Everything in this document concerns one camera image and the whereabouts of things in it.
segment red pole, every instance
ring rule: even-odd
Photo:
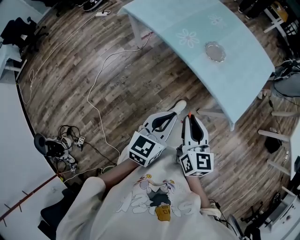
[[[49,178],[46,182],[44,182],[42,185],[38,186],[36,189],[34,189],[31,193],[27,194],[23,199],[21,199],[18,203],[16,203],[14,206],[12,206],[6,213],[4,213],[0,217],[0,221],[4,220],[5,217],[7,217],[8,214],[10,214],[13,210],[15,210],[17,207],[19,207],[23,202],[25,202],[28,198],[30,198],[34,193],[36,193],[38,190],[40,190],[43,186],[45,186],[48,182],[52,181],[55,177],[57,177],[57,174],[53,177]]]

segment person's leg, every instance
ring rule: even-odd
[[[264,9],[269,7],[274,0],[258,0],[254,6],[250,9],[247,13],[248,18],[255,18],[257,17]]]
[[[253,3],[255,3],[255,0],[243,0],[239,5],[239,12],[244,12]]]

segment chair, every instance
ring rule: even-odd
[[[62,200],[41,210],[44,220],[40,222],[38,228],[51,240],[56,239],[56,229],[77,196],[68,188],[64,189],[62,194],[64,195]]]
[[[32,21],[30,17],[27,18],[27,21],[29,22],[29,24],[25,23],[20,17],[18,17],[16,20],[9,21],[5,29],[1,33],[1,37],[4,39],[3,44],[17,45],[19,48],[29,46],[29,52],[32,48],[36,52],[38,52],[37,41],[44,35],[48,36],[49,33],[41,33],[42,29],[46,28],[46,26],[43,26],[35,34],[36,30],[39,27],[37,27],[37,24]]]

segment light blue table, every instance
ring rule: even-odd
[[[128,14],[138,47],[137,20],[162,38],[192,69],[221,110],[197,112],[227,118],[231,131],[274,71],[251,31],[218,0],[134,0],[119,14]],[[226,59],[212,61],[207,42],[223,46]]]

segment flower pattern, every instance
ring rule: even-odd
[[[222,17],[218,17],[217,15],[213,14],[213,15],[210,15],[208,16],[209,19],[211,19],[211,24],[212,25],[216,25],[220,28],[224,28],[227,26],[227,24],[224,22],[223,18]]]
[[[176,36],[180,38],[179,44],[185,45],[187,44],[190,48],[194,47],[194,44],[200,43],[199,39],[196,37],[196,32],[188,32],[187,29],[183,29],[182,33],[176,33]]]

